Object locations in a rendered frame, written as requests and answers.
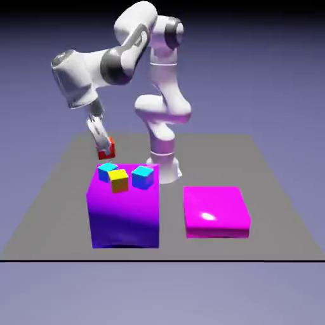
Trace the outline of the small cyan cube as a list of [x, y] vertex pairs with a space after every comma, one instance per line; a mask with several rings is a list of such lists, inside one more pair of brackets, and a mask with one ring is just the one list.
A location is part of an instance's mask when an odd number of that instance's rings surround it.
[[147, 190], [154, 182], [154, 169], [146, 166], [139, 166], [131, 173], [132, 186], [138, 189]]
[[114, 171], [117, 168], [118, 166], [111, 162], [106, 162], [104, 164], [101, 164], [100, 166], [97, 167], [98, 179], [103, 182], [109, 183], [110, 182], [109, 171]]

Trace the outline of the large flat magenta box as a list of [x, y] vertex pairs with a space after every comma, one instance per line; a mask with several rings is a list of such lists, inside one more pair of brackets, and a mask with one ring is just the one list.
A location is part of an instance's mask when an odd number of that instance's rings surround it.
[[188, 238], [248, 238], [251, 217], [238, 187], [183, 188]]

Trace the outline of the small red cube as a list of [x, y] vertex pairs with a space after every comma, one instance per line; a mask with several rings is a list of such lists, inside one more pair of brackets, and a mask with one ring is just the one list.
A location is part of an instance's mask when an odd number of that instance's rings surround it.
[[101, 152], [101, 150], [97, 150], [98, 152], [98, 158], [99, 160], [104, 160], [104, 159], [112, 159], [115, 158], [115, 143], [112, 139], [112, 137], [109, 137], [109, 141], [110, 141], [110, 155], [106, 156], [103, 152]]

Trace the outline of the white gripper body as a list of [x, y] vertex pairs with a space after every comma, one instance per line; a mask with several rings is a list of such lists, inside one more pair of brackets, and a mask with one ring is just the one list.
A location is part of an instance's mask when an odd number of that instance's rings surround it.
[[87, 119], [88, 129], [90, 130], [98, 150], [109, 150], [111, 142], [108, 134], [103, 127], [102, 118], [90, 115]]

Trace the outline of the large tall magenta box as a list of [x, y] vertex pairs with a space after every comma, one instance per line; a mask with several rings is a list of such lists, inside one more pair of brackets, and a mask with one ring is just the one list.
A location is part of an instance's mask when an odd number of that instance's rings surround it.
[[129, 178], [128, 191], [117, 194], [95, 170], [86, 193], [93, 248], [159, 247], [159, 166], [148, 167], [154, 176], [149, 188], [136, 188]]

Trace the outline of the small yellow cube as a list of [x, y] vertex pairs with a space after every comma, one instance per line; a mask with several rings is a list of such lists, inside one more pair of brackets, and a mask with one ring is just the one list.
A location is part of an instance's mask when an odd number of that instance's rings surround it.
[[128, 191], [128, 174], [125, 169], [115, 169], [108, 172], [112, 193]]

